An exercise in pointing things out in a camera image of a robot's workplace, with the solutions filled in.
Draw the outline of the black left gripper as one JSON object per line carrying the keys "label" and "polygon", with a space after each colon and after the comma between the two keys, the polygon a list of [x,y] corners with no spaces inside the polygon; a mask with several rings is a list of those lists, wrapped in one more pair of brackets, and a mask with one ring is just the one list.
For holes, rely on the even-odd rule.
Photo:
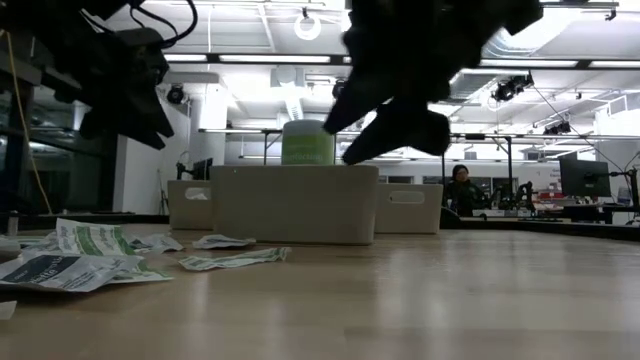
{"label": "black left gripper", "polygon": [[161,135],[174,130],[147,76],[136,71],[118,37],[55,37],[49,41],[55,67],[80,85],[80,100],[91,106],[80,135],[94,139],[117,134],[156,150],[165,147]]}

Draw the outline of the green wipes canister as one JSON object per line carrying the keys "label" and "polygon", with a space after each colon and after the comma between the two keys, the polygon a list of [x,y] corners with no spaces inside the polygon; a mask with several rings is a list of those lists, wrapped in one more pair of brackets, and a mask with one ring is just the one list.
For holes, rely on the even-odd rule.
{"label": "green wipes canister", "polygon": [[294,120],[282,129],[282,165],[332,165],[334,137],[319,120]]}

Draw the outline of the small black monitor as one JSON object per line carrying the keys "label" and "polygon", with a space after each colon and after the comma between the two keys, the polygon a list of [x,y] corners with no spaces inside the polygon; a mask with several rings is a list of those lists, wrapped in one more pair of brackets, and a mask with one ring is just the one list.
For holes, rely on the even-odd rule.
{"label": "small black monitor", "polygon": [[209,180],[210,167],[212,165],[213,165],[212,158],[207,158],[205,160],[195,162],[191,170],[192,179],[193,180]]}

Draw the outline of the dark glass partition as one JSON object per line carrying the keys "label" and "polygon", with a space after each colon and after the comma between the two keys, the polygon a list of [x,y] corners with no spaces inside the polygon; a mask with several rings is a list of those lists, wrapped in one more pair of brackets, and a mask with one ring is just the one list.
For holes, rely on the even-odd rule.
{"label": "dark glass partition", "polygon": [[80,136],[89,109],[45,87],[0,91],[0,213],[111,209],[116,137]]}

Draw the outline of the black background ledge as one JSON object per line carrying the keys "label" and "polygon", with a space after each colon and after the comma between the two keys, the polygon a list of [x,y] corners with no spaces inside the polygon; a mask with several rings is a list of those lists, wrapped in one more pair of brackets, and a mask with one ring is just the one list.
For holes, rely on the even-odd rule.
{"label": "black background ledge", "polygon": [[75,215],[33,215],[22,216],[19,220],[21,226],[26,227],[52,227],[58,219],[73,220],[78,222],[97,224],[168,224],[167,215],[148,214],[75,214]]}

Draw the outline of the white plastic storage bin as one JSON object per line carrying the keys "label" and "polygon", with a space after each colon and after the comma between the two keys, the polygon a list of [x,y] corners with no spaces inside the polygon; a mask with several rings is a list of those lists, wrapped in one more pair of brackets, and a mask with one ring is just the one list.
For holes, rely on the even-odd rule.
{"label": "white plastic storage bin", "polygon": [[211,230],[213,202],[210,183],[171,180],[168,186],[169,223],[175,230]]}
{"label": "white plastic storage bin", "polygon": [[373,241],[379,170],[356,165],[214,166],[213,227],[291,244]]}
{"label": "white plastic storage bin", "polygon": [[376,234],[437,234],[444,187],[439,184],[379,184]]}

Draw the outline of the person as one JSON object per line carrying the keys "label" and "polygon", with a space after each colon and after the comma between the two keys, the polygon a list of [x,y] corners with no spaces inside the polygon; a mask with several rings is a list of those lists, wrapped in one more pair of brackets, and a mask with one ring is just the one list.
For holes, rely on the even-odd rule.
{"label": "person", "polygon": [[444,205],[460,217],[472,217],[474,210],[487,207],[485,193],[471,182],[465,165],[456,165],[452,169],[451,180],[445,186]]}

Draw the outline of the round white ceiling lamp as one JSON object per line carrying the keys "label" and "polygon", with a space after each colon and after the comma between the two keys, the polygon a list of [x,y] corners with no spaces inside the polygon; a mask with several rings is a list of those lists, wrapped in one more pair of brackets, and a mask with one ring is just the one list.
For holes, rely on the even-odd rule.
{"label": "round white ceiling lamp", "polygon": [[299,39],[313,41],[321,34],[321,20],[314,13],[301,13],[294,22],[293,30]]}

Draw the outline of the dark print white packet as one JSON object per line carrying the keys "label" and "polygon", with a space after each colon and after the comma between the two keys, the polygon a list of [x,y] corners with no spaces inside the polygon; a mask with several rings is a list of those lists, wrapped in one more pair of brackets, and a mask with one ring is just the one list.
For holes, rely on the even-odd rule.
{"label": "dark print white packet", "polygon": [[254,238],[236,239],[220,234],[205,235],[192,243],[195,249],[202,250],[248,247],[255,244],[256,240]]}
{"label": "dark print white packet", "polygon": [[0,264],[0,289],[86,293],[134,269],[138,256],[24,252]]}
{"label": "dark print white packet", "polygon": [[179,242],[166,234],[131,236],[127,242],[139,254],[162,254],[165,252],[179,252],[184,249]]}

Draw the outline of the plain white packet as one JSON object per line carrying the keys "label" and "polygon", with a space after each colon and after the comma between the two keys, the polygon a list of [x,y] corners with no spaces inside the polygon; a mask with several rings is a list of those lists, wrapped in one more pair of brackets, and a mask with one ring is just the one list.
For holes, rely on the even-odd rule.
{"label": "plain white packet", "polygon": [[59,252],[57,235],[50,233],[43,238],[25,238],[18,241],[22,251]]}

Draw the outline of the crumpled white packet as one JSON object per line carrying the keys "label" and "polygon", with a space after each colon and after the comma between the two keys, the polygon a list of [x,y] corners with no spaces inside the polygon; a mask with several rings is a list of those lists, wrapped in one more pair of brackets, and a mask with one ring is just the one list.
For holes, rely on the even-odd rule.
{"label": "crumpled white packet", "polygon": [[18,241],[0,237],[0,259],[13,259],[21,254]]}

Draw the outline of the dark background desk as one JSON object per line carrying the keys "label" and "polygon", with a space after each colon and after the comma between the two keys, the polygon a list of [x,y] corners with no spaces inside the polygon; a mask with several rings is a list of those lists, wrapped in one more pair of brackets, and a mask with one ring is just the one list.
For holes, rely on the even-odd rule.
{"label": "dark background desk", "polygon": [[441,230],[522,231],[640,243],[640,227],[514,219],[441,219]]}

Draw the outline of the black overhead frame beam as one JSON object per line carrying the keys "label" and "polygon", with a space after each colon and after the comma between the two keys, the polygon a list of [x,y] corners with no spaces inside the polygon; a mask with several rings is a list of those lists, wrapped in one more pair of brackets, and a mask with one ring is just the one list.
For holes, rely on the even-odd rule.
{"label": "black overhead frame beam", "polygon": [[[208,62],[182,62],[177,64],[184,63],[193,63],[193,64],[252,64],[252,65],[265,65],[265,64],[302,64],[302,63],[224,63],[219,60],[220,55],[229,55],[225,53],[168,53],[168,54],[206,54],[208,56]],[[291,54],[277,54],[277,53],[260,53],[260,54],[250,54],[250,53],[230,53],[231,55],[242,54],[242,55],[291,55]],[[309,56],[330,56],[331,62],[329,64],[302,64],[302,65],[319,65],[319,66],[348,66],[352,64],[351,57],[348,55],[309,55]],[[589,64],[592,61],[591,59],[547,59],[547,60],[574,60],[577,61],[575,67],[571,68],[513,68],[513,69],[575,69],[575,70],[601,70],[601,71],[613,71],[613,70],[623,70],[623,69],[593,69],[589,67]]]}

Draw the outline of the black metal workstation frame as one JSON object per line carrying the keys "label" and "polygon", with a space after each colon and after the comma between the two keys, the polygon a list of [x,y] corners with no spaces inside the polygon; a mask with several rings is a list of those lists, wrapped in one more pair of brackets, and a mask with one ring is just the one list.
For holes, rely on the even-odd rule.
{"label": "black metal workstation frame", "polygon": [[441,155],[429,155],[425,152],[400,147],[387,154],[378,155],[373,163],[387,163],[401,165],[409,162],[427,163],[438,162],[442,168],[449,163],[464,162],[469,159],[468,153],[476,155],[475,161],[483,164],[496,163],[505,168],[505,173],[512,177],[517,163],[527,163],[530,153],[537,153],[535,163],[550,163],[560,157],[582,152],[595,152],[599,155],[603,151],[601,144],[624,142],[640,143],[640,136],[593,135],[593,134],[484,134],[484,133],[453,133],[451,144]]}

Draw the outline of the large spiral ceiling duct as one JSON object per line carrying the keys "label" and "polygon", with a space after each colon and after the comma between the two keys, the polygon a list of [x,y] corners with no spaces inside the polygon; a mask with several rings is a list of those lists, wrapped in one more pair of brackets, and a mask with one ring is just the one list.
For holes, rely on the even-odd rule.
{"label": "large spiral ceiling duct", "polygon": [[[506,29],[500,29],[484,46],[482,53],[493,60],[507,58],[522,60],[534,57],[545,45],[558,37],[568,28],[571,19],[543,18],[516,35],[510,35]],[[495,79],[513,76],[527,76],[527,69],[475,68],[461,69],[450,79],[449,102],[463,102]]]}

